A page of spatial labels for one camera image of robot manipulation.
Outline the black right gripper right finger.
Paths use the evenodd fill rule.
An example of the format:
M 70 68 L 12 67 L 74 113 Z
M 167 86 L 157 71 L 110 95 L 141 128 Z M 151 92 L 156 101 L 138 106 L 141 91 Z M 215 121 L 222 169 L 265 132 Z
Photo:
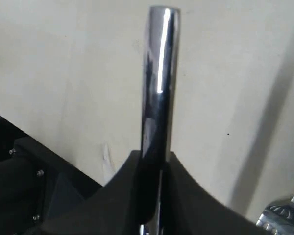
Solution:
M 165 235 L 266 235 L 206 192 L 174 153 L 165 165 L 162 222 Z

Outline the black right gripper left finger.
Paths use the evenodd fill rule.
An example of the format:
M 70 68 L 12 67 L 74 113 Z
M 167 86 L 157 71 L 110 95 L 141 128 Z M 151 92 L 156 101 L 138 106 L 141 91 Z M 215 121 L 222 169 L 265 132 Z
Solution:
M 41 235 L 137 235 L 138 165 L 133 150 L 115 176 L 98 192 L 71 211 L 47 220 Z

